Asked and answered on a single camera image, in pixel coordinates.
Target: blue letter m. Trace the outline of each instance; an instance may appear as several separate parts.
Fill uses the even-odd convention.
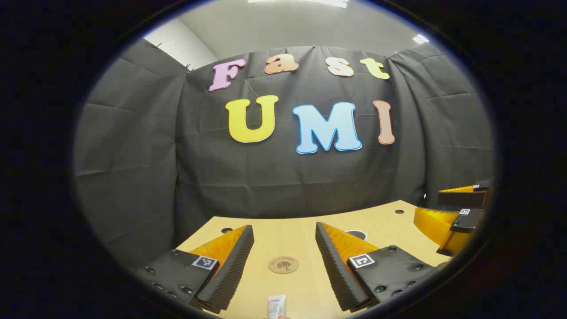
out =
[[[362,143],[357,139],[354,127],[354,104],[339,102],[333,105],[329,120],[319,113],[313,105],[300,105],[293,109],[293,114],[299,118],[299,134],[301,143],[296,150],[299,154],[309,154],[317,152],[317,145],[313,143],[312,133],[315,135],[324,150],[331,148],[331,143],[338,134],[335,143],[337,150],[357,150],[362,147]]]

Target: gray fabric backdrop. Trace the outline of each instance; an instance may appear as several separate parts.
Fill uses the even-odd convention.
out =
[[[268,57],[289,53],[299,68],[264,73]],[[355,75],[327,70],[327,57]],[[363,58],[385,66],[373,77]],[[247,64],[228,88],[209,92],[213,66]],[[277,95],[276,127],[243,144],[228,131],[226,103],[249,99],[247,125],[261,124],[257,96]],[[391,107],[396,142],[378,143],[372,102]],[[313,104],[328,119],[337,102],[355,105],[362,148],[298,154],[292,109]],[[189,237],[212,216],[286,218],[372,207],[394,200],[436,205],[425,192],[472,184],[492,174],[489,124],[473,86],[430,44],[392,57],[329,47],[258,51],[185,74],[145,40],[126,51],[95,86],[76,140],[78,194],[95,232],[122,262],[138,267]]]

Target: white tube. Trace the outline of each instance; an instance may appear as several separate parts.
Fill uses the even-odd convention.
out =
[[[277,319],[285,316],[285,295],[268,297],[268,318]]]

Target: wooden table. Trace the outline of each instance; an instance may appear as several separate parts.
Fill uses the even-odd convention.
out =
[[[414,225],[415,206],[398,200],[385,205],[335,215],[294,219],[237,219],[213,217],[177,249],[189,252],[222,235],[221,229],[252,225],[254,246],[250,251],[240,284],[227,311],[227,319],[268,317],[268,296],[286,295],[286,314],[292,319],[335,319],[351,315],[343,312],[331,288],[323,259],[315,242],[318,221],[342,230],[361,230],[366,241],[383,248],[397,245],[431,266],[450,260],[437,254],[438,245]],[[299,260],[291,274],[268,269],[273,257],[289,255]]]

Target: ceiling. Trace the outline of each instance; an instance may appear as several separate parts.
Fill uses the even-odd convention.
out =
[[[179,19],[219,59],[277,47],[321,45],[386,56],[417,45],[416,27],[366,1],[345,9],[297,0],[216,0]]]

